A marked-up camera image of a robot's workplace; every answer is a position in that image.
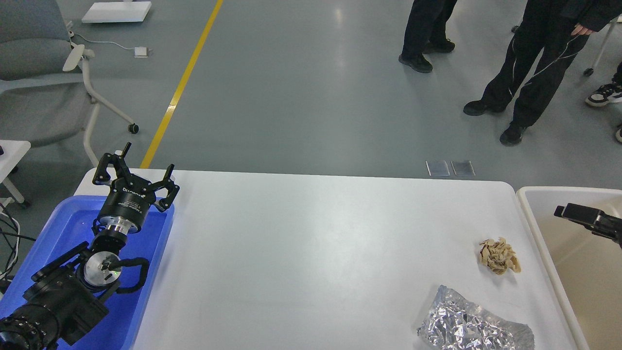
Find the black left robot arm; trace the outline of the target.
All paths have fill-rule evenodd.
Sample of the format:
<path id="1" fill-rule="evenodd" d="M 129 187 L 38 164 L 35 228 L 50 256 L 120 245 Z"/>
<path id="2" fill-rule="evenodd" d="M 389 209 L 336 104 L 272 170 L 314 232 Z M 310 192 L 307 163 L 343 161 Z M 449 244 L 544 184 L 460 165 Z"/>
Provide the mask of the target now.
<path id="1" fill-rule="evenodd" d="M 173 224 L 173 165 L 160 181 L 130 171 L 129 146 L 102 155 L 93 184 L 53 211 L 1 299 L 3 350 L 126 350 L 146 310 Z"/>

